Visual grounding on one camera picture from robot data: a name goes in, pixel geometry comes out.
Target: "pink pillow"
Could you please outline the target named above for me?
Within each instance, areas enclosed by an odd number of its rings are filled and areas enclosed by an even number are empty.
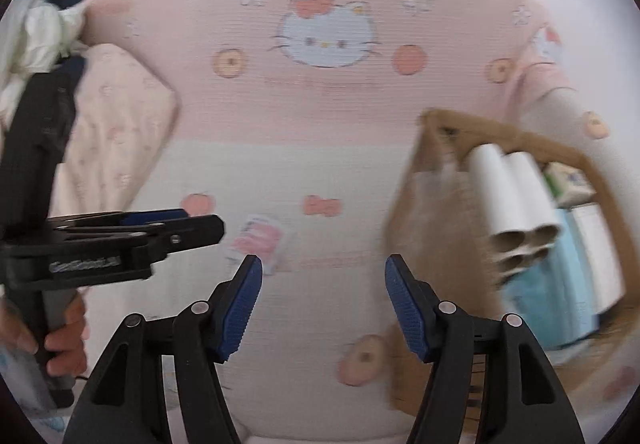
[[[58,167],[50,214],[125,210],[170,136],[174,92],[112,44],[86,51],[77,117]]]

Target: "screw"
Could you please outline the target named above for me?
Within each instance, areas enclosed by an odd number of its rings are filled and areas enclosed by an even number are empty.
[[[522,318],[516,314],[509,314],[507,316],[507,323],[512,327],[519,327],[522,325]]]
[[[140,314],[129,314],[124,319],[124,324],[129,328],[133,328],[140,325],[141,321],[142,321],[142,316]]]
[[[456,311],[456,306],[450,301],[442,301],[438,305],[440,312],[444,312],[445,314],[453,314]]]
[[[194,314],[204,314],[209,310],[209,304],[206,301],[197,301],[191,305],[191,312]]]

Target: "small card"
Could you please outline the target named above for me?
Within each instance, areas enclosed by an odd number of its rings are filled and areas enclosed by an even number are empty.
[[[273,274],[285,240],[286,232],[277,220],[249,215],[228,247],[226,257],[238,268],[246,255],[255,254],[262,262],[262,272]]]

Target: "pink chair cushion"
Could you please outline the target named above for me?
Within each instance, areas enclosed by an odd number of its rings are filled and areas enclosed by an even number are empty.
[[[567,86],[532,0],[86,3],[87,42],[121,46],[176,91],[177,138],[404,143],[431,106],[506,119]]]

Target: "white box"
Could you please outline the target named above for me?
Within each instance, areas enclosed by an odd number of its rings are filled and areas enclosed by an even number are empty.
[[[571,212],[591,267],[596,312],[602,314],[625,295],[616,246],[599,205],[585,204]]]
[[[550,162],[545,168],[545,176],[558,207],[586,204],[596,194],[584,173],[567,164]]]

